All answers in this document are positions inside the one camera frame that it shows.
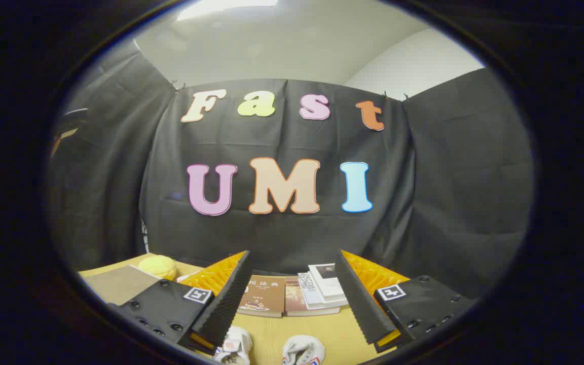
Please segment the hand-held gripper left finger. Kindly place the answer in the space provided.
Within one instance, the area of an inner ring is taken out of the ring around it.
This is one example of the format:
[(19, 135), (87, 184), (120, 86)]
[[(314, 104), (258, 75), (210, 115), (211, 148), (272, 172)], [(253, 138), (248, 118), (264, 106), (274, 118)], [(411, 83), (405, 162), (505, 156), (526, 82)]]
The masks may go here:
[(213, 355), (251, 278), (250, 259), (250, 252), (242, 251), (181, 283), (159, 279), (123, 304), (108, 305), (153, 337)]

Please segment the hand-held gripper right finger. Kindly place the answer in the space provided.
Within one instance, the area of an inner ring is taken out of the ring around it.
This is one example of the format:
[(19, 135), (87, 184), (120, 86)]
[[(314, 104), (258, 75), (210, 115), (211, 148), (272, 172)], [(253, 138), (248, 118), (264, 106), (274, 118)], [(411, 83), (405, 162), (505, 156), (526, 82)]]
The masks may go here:
[(431, 276), (410, 279), (347, 251), (338, 254), (335, 272), (366, 342), (378, 353), (432, 335), (476, 303)]

